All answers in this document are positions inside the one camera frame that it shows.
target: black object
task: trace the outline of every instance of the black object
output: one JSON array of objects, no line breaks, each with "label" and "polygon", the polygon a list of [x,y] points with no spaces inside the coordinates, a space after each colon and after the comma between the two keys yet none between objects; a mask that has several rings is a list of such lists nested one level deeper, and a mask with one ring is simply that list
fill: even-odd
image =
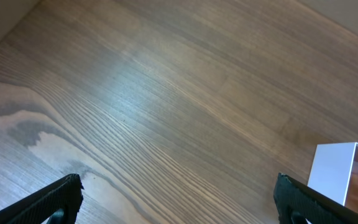
[{"label": "black object", "polygon": [[280,224],[358,224],[358,213],[285,174],[278,174],[273,197]]},{"label": "black object", "polygon": [[72,224],[83,196],[78,174],[69,174],[0,211],[0,223]]}]

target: open box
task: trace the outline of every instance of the open box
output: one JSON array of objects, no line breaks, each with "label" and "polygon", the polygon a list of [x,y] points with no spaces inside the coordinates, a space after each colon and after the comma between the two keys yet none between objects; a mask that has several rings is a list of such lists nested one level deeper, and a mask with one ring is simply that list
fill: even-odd
[{"label": "open box", "polygon": [[317,145],[308,187],[358,213],[358,142]]}]

